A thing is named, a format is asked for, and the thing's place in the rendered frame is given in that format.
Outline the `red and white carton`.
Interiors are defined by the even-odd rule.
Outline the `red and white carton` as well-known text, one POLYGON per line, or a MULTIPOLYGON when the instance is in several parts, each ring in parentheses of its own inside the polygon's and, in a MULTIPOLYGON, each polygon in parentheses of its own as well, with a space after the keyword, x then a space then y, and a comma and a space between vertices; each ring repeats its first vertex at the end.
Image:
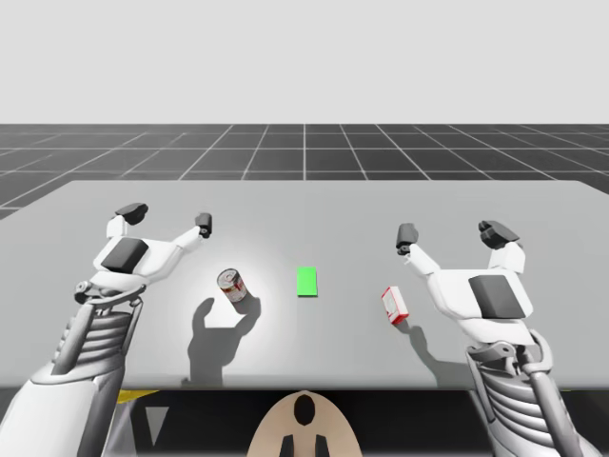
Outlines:
POLYGON ((389 322, 396 326, 409 316, 408 308, 398 287, 388 287, 382 295, 383 306, 389 322))

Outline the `green pad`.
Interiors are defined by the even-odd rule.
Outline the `green pad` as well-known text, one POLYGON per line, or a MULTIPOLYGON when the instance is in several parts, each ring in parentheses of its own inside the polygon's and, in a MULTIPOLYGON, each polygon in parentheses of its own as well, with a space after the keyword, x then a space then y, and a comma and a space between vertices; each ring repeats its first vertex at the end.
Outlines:
POLYGON ((298 267, 296 289, 298 297, 317 297, 317 270, 313 267, 298 267))

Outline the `tan robot part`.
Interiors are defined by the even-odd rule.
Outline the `tan robot part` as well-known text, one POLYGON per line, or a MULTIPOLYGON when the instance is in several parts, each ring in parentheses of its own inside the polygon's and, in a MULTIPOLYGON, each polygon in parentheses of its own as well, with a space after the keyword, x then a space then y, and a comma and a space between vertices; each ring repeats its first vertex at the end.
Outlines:
POLYGON ((301 390, 264 416, 246 457, 363 457, 343 413, 318 393, 301 390))

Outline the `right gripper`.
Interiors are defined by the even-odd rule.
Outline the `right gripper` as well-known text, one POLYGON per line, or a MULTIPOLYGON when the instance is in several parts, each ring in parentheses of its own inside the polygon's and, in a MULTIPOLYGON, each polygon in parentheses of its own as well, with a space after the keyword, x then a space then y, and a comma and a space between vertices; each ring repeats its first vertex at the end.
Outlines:
POLYGON ((419 233, 412 223, 400 224, 396 251, 419 276, 428 276, 436 308, 464 333, 527 334, 523 320, 533 306, 517 275, 524 273, 526 260, 520 237, 492 220, 480 221, 478 230, 481 241, 491 249, 489 269, 441 270, 418 245, 419 233))

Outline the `red and white can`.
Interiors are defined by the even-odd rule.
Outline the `red and white can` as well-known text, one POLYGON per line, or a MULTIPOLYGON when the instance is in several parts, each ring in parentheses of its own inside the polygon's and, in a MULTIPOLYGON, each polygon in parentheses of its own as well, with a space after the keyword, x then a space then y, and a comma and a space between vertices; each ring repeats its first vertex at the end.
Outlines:
POLYGON ((232 304, 241 302, 247 296, 246 285, 236 268, 221 271, 217 277, 217 285, 232 304))

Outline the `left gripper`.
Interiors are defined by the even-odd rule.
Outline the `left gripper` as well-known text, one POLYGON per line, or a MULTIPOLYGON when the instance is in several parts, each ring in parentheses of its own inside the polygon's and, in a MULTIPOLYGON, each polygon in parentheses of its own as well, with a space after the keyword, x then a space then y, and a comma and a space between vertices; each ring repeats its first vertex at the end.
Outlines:
POLYGON ((97 287, 139 287, 167 278, 185 252, 196 250, 212 234, 213 218, 203 212, 194 226, 172 243, 125 237, 128 228, 140 224, 148 212, 145 203, 117 209, 108 221, 110 239, 93 261, 96 273, 91 282, 97 287))

